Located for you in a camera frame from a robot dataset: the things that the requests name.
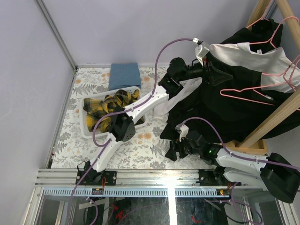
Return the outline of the folded blue cloth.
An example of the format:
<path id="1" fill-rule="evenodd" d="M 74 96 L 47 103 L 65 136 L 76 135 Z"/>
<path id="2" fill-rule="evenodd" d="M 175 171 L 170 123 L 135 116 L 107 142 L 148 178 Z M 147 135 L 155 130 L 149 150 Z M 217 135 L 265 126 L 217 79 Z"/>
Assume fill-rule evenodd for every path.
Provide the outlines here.
<path id="1" fill-rule="evenodd" d="M 141 88 L 141 77 L 137 63 L 117 64 L 110 67 L 108 89 L 118 90 L 136 86 Z"/>

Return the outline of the white shirt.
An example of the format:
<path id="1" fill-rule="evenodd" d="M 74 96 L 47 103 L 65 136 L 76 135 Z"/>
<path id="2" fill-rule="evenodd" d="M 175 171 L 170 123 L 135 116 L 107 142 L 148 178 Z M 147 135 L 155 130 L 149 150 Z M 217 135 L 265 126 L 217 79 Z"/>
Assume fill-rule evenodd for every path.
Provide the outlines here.
<path id="1" fill-rule="evenodd" d="M 250 70 L 264 73 L 261 78 L 263 90 L 289 92 L 291 87 L 285 83 L 285 77 L 291 78 L 295 86 L 300 84 L 300 69 L 294 67 L 285 55 L 282 47 L 262 53 L 262 48 L 251 51 L 250 43 L 211 44 L 210 53 L 218 60 L 230 66 L 242 66 Z"/>

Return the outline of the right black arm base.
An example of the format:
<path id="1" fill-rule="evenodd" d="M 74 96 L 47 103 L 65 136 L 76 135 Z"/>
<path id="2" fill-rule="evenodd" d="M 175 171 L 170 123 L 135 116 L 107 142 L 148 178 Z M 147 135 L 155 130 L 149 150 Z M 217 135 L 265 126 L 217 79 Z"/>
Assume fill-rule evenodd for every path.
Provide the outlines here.
<path id="1" fill-rule="evenodd" d="M 200 186 L 228 186 L 231 182 L 224 176 L 225 168 L 217 167 L 214 170 L 198 170 Z"/>

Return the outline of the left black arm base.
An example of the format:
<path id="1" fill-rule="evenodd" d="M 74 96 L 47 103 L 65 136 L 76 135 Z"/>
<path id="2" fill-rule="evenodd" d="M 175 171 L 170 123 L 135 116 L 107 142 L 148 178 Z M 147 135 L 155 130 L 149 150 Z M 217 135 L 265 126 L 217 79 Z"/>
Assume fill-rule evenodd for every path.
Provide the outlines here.
<path id="1" fill-rule="evenodd" d="M 90 161 L 82 162 L 77 165 L 77 176 L 76 184 L 81 186 L 92 186 L 92 185 L 101 185 L 101 186 L 115 186 L 117 181 L 117 172 L 116 171 L 102 171 L 96 172 L 93 168 L 89 170 L 87 175 L 84 176 L 85 172 L 90 168 Z"/>

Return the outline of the aluminium mounting rail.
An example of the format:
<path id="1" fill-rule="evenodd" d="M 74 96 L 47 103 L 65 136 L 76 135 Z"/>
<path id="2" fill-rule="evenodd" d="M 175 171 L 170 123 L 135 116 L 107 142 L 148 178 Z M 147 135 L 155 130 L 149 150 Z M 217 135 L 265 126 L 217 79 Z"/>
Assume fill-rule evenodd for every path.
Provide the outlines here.
<path id="1" fill-rule="evenodd" d="M 174 184 L 176 187 L 198 187 L 198 170 L 154 170 L 154 169 L 107 169 L 116 171 L 116 187 L 165 187 Z M 68 187 L 76 185 L 77 169 L 39 169 L 34 183 L 35 187 Z"/>

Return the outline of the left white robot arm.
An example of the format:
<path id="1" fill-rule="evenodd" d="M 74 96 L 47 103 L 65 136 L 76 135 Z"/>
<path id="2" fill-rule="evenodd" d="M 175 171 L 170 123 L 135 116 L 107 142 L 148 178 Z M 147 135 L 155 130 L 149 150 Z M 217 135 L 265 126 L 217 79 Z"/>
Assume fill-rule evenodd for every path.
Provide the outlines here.
<path id="1" fill-rule="evenodd" d="M 182 81 L 198 77 L 212 86 L 233 79 L 232 75 L 217 69 L 208 59 L 190 66 L 182 58 L 172 59 L 166 74 L 153 91 L 125 107 L 116 107 L 108 114 L 111 120 L 106 141 L 99 144 L 95 137 L 92 138 L 100 149 L 91 161 L 85 163 L 84 174 L 79 176 L 77 183 L 98 185 L 103 182 L 109 159 L 124 142 L 135 135 L 135 123 L 154 107 L 178 95 L 183 89 Z"/>

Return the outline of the yellow plaid shirt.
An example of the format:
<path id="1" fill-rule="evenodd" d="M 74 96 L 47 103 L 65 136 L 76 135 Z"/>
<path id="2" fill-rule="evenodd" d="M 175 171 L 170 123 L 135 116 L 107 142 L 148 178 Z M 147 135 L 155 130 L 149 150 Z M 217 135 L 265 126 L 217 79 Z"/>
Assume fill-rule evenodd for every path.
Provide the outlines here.
<path id="1" fill-rule="evenodd" d="M 138 89 L 129 92 L 117 90 L 114 94 L 105 95 L 101 99 L 85 98 L 83 110 L 87 113 L 87 129 L 92 132 L 97 121 L 103 116 L 113 113 L 116 108 L 123 108 L 138 100 L 140 91 Z"/>

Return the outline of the white plastic basket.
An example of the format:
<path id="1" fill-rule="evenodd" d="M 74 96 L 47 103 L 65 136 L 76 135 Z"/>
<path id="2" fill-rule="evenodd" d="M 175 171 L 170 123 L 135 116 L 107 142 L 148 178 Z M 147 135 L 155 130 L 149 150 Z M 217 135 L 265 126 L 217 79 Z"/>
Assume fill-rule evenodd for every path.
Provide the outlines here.
<path id="1" fill-rule="evenodd" d="M 126 87 L 126 88 L 123 88 L 123 90 L 127 91 L 127 92 L 130 92 L 130 93 L 133 93 L 135 90 L 139 90 L 140 91 L 140 88 L 136 87 L 136 86 L 132 86 L 132 87 Z M 79 122 L 80 122 L 80 130 L 81 130 L 81 134 L 82 134 L 82 137 L 85 138 L 85 139 L 92 139 L 92 132 L 90 132 L 88 130 L 88 127 L 87 127 L 87 123 L 86 123 L 86 119 L 87 119 L 87 112 L 83 109 L 84 107 L 84 99 L 86 98 L 90 98 L 90 99 L 96 99 L 96 100 L 104 100 L 105 96 L 106 95 L 114 95 L 115 92 L 117 90 L 110 90 L 110 91 L 105 91 L 105 92 L 101 92 L 101 93 L 97 93 L 97 94 L 90 94 L 90 95 L 86 95 L 84 96 L 81 100 L 80 100 L 80 103 L 79 103 Z M 142 119 L 144 119 L 144 123 L 141 123 L 141 124 L 135 124 L 135 129 L 137 130 L 138 128 L 142 128 L 146 125 L 146 123 L 148 122 L 148 115 L 144 115 L 142 117 Z M 108 132 L 104 132 L 104 133 L 101 133 L 100 131 L 97 131 L 96 134 L 95 134 L 95 137 L 98 138 L 98 137 L 103 137 L 103 136 L 106 136 L 108 134 Z"/>

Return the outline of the aluminium corner frame post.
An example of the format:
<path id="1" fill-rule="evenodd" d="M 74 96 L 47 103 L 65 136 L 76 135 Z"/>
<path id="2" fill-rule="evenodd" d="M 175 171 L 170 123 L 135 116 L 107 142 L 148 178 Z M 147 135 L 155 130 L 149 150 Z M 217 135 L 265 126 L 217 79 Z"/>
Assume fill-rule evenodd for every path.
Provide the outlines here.
<path id="1" fill-rule="evenodd" d="M 44 3 L 43 0 L 34 0 L 36 3 L 37 7 L 39 8 L 43 18 L 45 19 L 51 33 L 53 34 L 58 46 L 60 47 L 63 55 L 65 56 L 67 62 L 69 63 L 70 67 L 73 70 L 77 70 L 77 64 L 75 60 L 73 59 L 70 51 L 68 50 L 68 47 L 66 46 L 49 10 L 47 9 L 46 4 Z"/>

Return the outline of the front black shirt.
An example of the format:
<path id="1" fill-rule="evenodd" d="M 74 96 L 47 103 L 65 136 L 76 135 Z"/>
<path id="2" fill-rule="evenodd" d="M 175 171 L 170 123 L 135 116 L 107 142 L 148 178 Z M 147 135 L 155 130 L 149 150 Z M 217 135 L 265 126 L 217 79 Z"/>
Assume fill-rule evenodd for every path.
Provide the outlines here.
<path id="1" fill-rule="evenodd" d="M 229 66 L 210 53 L 207 54 L 207 59 L 217 69 L 231 74 L 233 79 L 217 86 L 201 83 L 190 95 L 178 102 L 169 111 L 161 139 L 177 139 L 179 133 L 175 127 L 186 120 L 190 131 L 199 132 L 208 142 L 218 142 L 219 138 L 213 129 L 200 120 L 204 118 L 214 126 L 225 143 L 232 140 L 242 142 L 281 105 L 262 105 L 221 96 L 221 89 L 241 90 L 260 86 L 261 73 L 242 66 Z"/>

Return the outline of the pink wire hanger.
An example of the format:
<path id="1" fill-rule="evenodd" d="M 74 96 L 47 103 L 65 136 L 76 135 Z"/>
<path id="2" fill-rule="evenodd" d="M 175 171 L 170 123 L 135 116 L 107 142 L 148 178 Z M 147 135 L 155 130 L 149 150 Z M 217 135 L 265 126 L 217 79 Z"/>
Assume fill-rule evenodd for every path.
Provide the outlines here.
<path id="1" fill-rule="evenodd" d="M 287 84 L 292 89 L 288 92 L 281 92 L 277 90 L 264 90 L 263 88 L 275 88 Z M 264 85 L 256 87 L 238 89 L 221 89 L 220 95 L 223 97 L 234 98 L 251 103 L 258 103 L 262 105 L 279 105 L 288 99 L 300 86 L 291 83 L 280 83 L 275 85 Z"/>

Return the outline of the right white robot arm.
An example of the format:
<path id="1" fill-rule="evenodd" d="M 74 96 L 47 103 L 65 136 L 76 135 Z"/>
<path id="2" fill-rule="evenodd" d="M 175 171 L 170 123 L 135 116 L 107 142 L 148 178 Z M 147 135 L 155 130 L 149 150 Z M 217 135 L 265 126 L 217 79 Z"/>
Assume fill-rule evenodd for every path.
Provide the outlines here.
<path id="1" fill-rule="evenodd" d="M 208 165 L 216 166 L 208 183 L 248 184 L 268 191 L 273 197 L 292 203 L 300 187 L 300 171 L 277 153 L 269 156 L 247 155 L 206 141 L 196 131 L 184 132 L 170 142 L 165 157 L 176 161 L 198 155 Z"/>

